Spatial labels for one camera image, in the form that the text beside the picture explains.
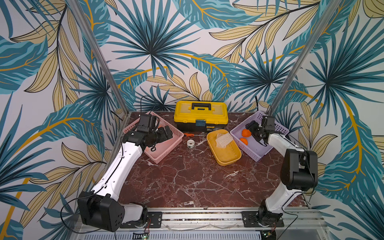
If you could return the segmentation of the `orange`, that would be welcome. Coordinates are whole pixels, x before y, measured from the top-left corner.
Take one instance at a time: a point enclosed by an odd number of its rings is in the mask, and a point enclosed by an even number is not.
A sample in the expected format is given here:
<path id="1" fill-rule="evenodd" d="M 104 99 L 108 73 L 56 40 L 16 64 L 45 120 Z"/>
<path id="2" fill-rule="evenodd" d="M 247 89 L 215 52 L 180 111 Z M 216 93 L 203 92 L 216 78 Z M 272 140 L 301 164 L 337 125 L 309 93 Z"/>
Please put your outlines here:
<path id="1" fill-rule="evenodd" d="M 251 133 L 250 130 L 247 130 L 247 129 L 243 129 L 243 130 L 242 130 L 242 137 L 243 137 L 243 138 L 249 138 L 249 137 L 251 137 L 251 136 L 252 136 L 252 133 Z"/>
<path id="2" fill-rule="evenodd" d="M 249 144 L 246 138 L 240 138 L 240 141 L 246 146 Z"/>

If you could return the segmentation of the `white foam net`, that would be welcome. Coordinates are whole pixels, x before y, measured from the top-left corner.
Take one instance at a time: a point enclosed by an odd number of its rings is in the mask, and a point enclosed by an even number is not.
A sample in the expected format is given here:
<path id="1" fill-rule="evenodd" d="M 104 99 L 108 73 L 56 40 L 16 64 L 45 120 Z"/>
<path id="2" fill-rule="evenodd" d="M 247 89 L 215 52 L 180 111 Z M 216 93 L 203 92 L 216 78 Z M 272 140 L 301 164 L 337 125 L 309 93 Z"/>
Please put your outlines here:
<path id="1" fill-rule="evenodd" d="M 216 139 L 217 148 L 226 148 L 227 145 L 231 142 L 231 140 L 227 139 Z"/>
<path id="2" fill-rule="evenodd" d="M 216 139 L 219 139 L 219 138 L 231 140 L 231 142 L 233 141 L 233 137 L 232 137 L 232 135 L 230 133 L 218 134 Z"/>

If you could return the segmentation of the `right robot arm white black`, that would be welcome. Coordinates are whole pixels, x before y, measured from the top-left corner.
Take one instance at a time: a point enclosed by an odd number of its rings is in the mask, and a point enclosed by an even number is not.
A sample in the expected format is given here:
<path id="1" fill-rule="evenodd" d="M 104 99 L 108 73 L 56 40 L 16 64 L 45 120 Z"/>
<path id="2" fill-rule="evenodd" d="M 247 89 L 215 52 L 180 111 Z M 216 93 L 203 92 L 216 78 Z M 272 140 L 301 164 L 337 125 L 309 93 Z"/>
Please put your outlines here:
<path id="1" fill-rule="evenodd" d="M 265 143 L 277 150 L 283 157 L 281 182 L 274 192 L 262 201 L 257 222 L 269 227 L 277 224 L 285 207 L 299 194 L 314 189 L 318 184 L 318 155 L 291 142 L 275 130 L 275 118 L 263 116 L 262 123 L 251 121 L 246 129 L 258 143 Z"/>

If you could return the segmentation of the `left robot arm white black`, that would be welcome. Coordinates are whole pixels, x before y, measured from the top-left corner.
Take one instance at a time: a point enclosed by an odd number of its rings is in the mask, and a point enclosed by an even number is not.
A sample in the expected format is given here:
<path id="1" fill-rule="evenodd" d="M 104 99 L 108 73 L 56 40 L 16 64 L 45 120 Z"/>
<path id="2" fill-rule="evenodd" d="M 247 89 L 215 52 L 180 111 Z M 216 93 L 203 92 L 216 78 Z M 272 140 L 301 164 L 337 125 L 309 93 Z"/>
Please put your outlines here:
<path id="1" fill-rule="evenodd" d="M 145 207 L 140 204 L 121 205 L 118 200 L 133 165 L 147 147 L 170 140 L 169 127 L 124 134 L 116 158 L 92 190 L 81 192 L 78 206 L 82 223 L 97 229 L 115 232 L 128 222 L 146 222 Z"/>

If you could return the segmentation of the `pink plastic basket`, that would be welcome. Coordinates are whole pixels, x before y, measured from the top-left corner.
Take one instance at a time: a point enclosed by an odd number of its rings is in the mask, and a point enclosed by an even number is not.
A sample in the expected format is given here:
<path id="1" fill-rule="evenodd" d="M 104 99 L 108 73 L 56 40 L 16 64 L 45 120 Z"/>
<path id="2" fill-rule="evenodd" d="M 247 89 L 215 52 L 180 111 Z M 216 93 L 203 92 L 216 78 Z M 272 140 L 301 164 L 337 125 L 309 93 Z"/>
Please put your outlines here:
<path id="1" fill-rule="evenodd" d="M 165 126 L 170 126 L 170 129 L 172 130 L 173 132 L 173 138 L 170 139 L 170 140 L 167 140 L 167 141 L 164 141 L 162 143 L 159 143 L 156 145 L 156 150 L 151 150 L 150 148 L 145 148 L 144 150 L 142 150 L 141 147 L 139 147 L 142 152 L 144 154 L 146 154 L 148 157 L 150 157 L 150 159 L 158 164 L 159 162 L 161 162 L 170 152 L 173 151 L 173 149 L 179 144 L 181 143 L 182 141 L 182 138 L 184 136 L 184 134 L 178 130 L 176 127 L 172 126 L 169 122 L 167 122 L 166 120 L 164 120 L 163 118 L 161 118 L 159 115 L 155 114 L 155 113 L 146 113 L 146 114 L 152 114 L 154 116 L 156 116 L 159 120 L 159 123 L 158 123 L 158 128 L 161 128 L 161 127 L 165 127 Z M 138 123 L 139 123 L 139 120 L 140 120 L 140 116 L 138 119 L 136 119 L 132 124 L 130 124 L 128 127 L 126 127 L 124 130 L 123 130 L 123 133 L 126 134 L 128 131 L 130 130 L 136 130 L 137 126 L 138 126 Z M 126 145 L 126 143 L 123 143 L 123 137 L 122 137 L 122 143 L 121 143 L 121 146 L 120 146 L 120 149 L 119 149 L 119 152 L 121 153 L 122 150 L 123 150 L 123 147 Z"/>

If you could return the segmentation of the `white tape roll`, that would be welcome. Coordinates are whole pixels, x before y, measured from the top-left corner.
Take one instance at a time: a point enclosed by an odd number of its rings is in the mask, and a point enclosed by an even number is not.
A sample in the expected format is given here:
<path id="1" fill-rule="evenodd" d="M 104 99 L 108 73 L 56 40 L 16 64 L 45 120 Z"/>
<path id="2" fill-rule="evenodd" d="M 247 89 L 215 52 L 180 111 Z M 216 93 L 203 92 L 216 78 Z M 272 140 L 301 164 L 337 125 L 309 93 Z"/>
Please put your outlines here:
<path id="1" fill-rule="evenodd" d="M 190 149 L 194 148 L 195 147 L 195 141 L 192 139 L 187 140 L 187 146 Z"/>

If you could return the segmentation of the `yellow oval tray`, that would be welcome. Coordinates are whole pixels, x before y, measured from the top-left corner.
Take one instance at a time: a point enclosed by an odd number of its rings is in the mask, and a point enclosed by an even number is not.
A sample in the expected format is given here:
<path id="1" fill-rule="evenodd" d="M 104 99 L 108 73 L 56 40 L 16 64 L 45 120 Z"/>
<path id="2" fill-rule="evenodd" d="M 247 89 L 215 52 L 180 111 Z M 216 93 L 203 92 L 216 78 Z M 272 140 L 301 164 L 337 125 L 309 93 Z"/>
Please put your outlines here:
<path id="1" fill-rule="evenodd" d="M 207 135 L 207 141 L 208 141 L 209 147 L 217 163 L 220 166 L 227 166 L 227 165 L 233 164 L 242 157 L 241 150 L 235 143 L 234 139 L 229 145 L 227 145 L 226 148 L 217 148 L 217 144 L 216 144 L 217 135 L 226 134 L 226 133 L 229 133 L 229 132 L 221 129 L 221 130 L 210 132 Z"/>

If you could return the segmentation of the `yellow black toolbox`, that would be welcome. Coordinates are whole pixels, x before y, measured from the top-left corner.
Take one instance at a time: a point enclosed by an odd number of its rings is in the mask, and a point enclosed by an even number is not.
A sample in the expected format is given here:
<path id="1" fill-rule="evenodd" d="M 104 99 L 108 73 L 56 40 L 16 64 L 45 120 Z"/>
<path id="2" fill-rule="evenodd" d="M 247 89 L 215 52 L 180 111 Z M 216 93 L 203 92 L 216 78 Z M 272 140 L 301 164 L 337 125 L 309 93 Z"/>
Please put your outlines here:
<path id="1" fill-rule="evenodd" d="M 211 132 L 229 122 L 227 105 L 220 102 L 179 101 L 174 122 L 182 132 Z"/>

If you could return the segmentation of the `orange handled screwdriver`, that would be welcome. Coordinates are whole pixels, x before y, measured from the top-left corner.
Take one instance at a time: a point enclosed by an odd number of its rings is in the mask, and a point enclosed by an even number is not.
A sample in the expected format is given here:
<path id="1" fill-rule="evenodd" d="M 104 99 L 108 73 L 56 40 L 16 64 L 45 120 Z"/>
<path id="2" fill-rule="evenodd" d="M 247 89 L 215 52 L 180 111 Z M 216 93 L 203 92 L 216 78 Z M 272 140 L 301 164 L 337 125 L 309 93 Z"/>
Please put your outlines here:
<path id="1" fill-rule="evenodd" d="M 193 137 L 206 137 L 207 135 L 198 135 L 198 134 L 191 134 L 191 133 L 184 133 L 185 137 L 193 138 Z"/>

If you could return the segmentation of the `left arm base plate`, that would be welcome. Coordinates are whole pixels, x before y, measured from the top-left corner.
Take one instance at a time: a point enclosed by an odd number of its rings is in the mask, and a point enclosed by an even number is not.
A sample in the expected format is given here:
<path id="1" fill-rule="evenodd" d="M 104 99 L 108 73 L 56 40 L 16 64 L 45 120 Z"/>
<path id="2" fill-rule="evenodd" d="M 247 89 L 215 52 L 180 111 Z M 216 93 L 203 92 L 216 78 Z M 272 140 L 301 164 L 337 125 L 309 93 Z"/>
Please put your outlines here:
<path id="1" fill-rule="evenodd" d="M 126 221 L 120 226 L 121 229 L 141 229 L 149 227 L 150 229 L 159 229 L 162 225 L 162 212 L 144 212 L 137 221 Z"/>

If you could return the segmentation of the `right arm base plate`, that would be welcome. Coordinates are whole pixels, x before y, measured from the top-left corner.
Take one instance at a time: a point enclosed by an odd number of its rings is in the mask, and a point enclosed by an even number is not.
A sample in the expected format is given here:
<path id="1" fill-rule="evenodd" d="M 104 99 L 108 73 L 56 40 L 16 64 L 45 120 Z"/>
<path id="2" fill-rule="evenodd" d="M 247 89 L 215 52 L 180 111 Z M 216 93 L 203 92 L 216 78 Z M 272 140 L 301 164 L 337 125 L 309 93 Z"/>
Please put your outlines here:
<path id="1" fill-rule="evenodd" d="M 275 213 L 262 213 L 259 214 L 258 211 L 243 211 L 241 212 L 242 221 L 245 228 L 255 228 L 255 227 L 284 227 L 283 214 Z"/>

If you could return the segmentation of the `front aluminium rail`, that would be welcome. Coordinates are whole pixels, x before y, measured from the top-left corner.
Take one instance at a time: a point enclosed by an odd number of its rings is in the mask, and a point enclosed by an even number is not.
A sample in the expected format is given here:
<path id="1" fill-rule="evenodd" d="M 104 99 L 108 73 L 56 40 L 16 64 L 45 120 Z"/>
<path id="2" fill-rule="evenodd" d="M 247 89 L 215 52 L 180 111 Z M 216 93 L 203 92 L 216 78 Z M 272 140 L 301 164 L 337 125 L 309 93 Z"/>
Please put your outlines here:
<path id="1" fill-rule="evenodd" d="M 330 240 L 329 228 L 316 209 L 288 207 L 282 216 L 283 226 L 262 227 L 249 223 L 244 214 L 257 208 L 149 208 L 152 217 L 149 234 L 143 229 L 118 229 L 94 232 L 77 222 L 75 229 L 83 235 L 72 240 Z"/>

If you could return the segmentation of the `right aluminium frame post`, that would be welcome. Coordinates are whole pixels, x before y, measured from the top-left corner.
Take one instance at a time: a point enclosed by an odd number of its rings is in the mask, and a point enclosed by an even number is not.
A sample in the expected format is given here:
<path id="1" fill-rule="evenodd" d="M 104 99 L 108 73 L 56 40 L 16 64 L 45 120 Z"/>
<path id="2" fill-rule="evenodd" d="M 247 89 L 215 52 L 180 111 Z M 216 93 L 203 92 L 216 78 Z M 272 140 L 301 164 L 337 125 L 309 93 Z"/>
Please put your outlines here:
<path id="1" fill-rule="evenodd" d="M 272 117 L 274 116 L 276 108 L 279 106 L 280 101 L 282 100 L 286 91 L 288 90 L 289 86 L 291 85 L 292 81 L 294 80 L 294 78 L 295 78 L 297 72 L 299 71 L 300 67 L 302 66 L 304 60 L 310 54 L 311 50 L 313 49 L 316 42 L 318 41 L 318 39 L 322 35 L 324 29 L 328 25 L 328 22 L 332 18 L 334 12 L 337 10 L 337 8 L 341 2 L 342 1 L 340 1 L 340 0 L 331 1 L 330 4 L 325 9 L 324 14 L 319 19 L 319 23 L 315 26 L 313 33 L 311 33 L 311 35 L 309 36 L 308 41 L 306 42 L 302 51 L 300 52 L 295 64 L 293 65 L 292 69 L 290 70 L 284 83 L 281 85 L 279 92 L 276 94 L 270 110 L 267 111 L 267 116 L 272 116 Z"/>

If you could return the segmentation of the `aluminium frame post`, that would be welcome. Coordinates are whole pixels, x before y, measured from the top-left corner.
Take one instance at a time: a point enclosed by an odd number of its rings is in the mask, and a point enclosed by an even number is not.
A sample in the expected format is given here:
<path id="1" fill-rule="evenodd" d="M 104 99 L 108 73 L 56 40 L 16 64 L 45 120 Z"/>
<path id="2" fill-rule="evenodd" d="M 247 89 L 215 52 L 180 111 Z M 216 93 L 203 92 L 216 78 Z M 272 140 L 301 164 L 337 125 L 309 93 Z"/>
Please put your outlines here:
<path id="1" fill-rule="evenodd" d="M 115 94 L 119 106 L 123 110 L 124 115 L 128 116 L 130 112 L 129 112 L 126 104 L 125 104 L 125 101 L 123 100 L 123 98 L 119 92 L 116 81 L 115 81 L 115 79 L 114 79 L 114 77 L 110 71 L 110 68 L 108 67 L 108 64 L 107 64 L 107 62 L 103 56 L 103 53 L 100 49 L 100 46 L 97 43 L 95 35 L 91 29 L 91 25 L 90 25 L 90 23 L 88 23 L 88 21 L 86 19 L 86 14 L 83 12 L 82 7 L 79 4 L 79 1 L 69 0 L 69 1 L 67 1 L 67 3 L 68 3 L 70 9 L 72 10 L 72 12 L 75 16 L 77 23 L 79 24 L 81 30 L 83 31 L 83 34 L 85 35 L 85 37 L 86 37 L 86 39 L 90 45 L 91 50 L 94 52 L 95 58 L 98 61 L 99 65 L 100 65 L 100 67 L 101 67 L 101 69 L 102 69 L 111 89 L 112 89 L 112 92 Z"/>
<path id="2" fill-rule="evenodd" d="M 308 41 L 306 42 L 302 51 L 300 52 L 295 64 L 293 65 L 292 69 L 290 70 L 284 83 L 281 85 L 279 92 L 276 94 L 270 110 L 267 111 L 267 116 L 272 116 L 272 117 L 274 116 L 276 108 L 279 106 L 280 101 L 282 100 L 286 91 L 288 90 L 289 86 L 291 85 L 292 81 L 294 80 L 294 78 L 295 78 L 297 72 L 299 71 L 300 67 L 302 66 L 304 60 L 310 54 L 311 50 L 313 49 L 316 42 L 318 41 L 318 39 L 322 35 L 324 29 L 328 25 L 328 22 L 332 18 L 334 12 L 337 10 L 337 8 L 341 2 L 342 1 L 340 1 L 340 0 L 331 1 L 330 4 L 325 9 L 324 14 L 319 19 L 319 23 L 315 26 L 313 33 L 311 33 L 311 35 L 309 36 Z"/>

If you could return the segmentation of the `left aluminium frame post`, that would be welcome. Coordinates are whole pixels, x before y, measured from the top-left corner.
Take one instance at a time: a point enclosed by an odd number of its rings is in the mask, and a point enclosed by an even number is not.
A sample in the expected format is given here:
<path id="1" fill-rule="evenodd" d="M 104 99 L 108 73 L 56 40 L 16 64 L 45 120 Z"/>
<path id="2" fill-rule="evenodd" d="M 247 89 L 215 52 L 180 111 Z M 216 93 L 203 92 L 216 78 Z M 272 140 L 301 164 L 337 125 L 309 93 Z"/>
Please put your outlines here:
<path id="1" fill-rule="evenodd" d="M 98 61 L 99 65 L 100 65 L 100 67 L 101 67 L 101 69 L 102 69 L 111 89 L 112 89 L 112 92 L 115 94 L 119 106 L 123 110 L 124 115 L 128 116 L 130 112 L 129 112 L 126 104 L 125 104 L 125 101 L 123 100 L 123 98 L 119 92 L 116 81 L 115 81 L 115 79 L 114 79 L 114 77 L 110 71 L 110 68 L 108 67 L 108 64 L 107 64 L 107 62 L 103 56 L 103 53 L 100 49 L 100 46 L 97 43 L 95 35 L 91 29 L 91 25 L 90 25 L 90 23 L 88 23 L 88 21 L 86 19 L 86 14 L 83 12 L 82 7 L 79 4 L 79 1 L 69 0 L 69 1 L 67 1 L 67 3 L 68 3 L 70 9 L 72 10 L 72 12 L 75 16 L 77 23 L 79 24 L 81 30 L 83 31 L 83 34 L 85 35 L 85 37 L 86 37 L 86 39 L 90 45 L 91 50 L 94 52 L 95 58 Z"/>

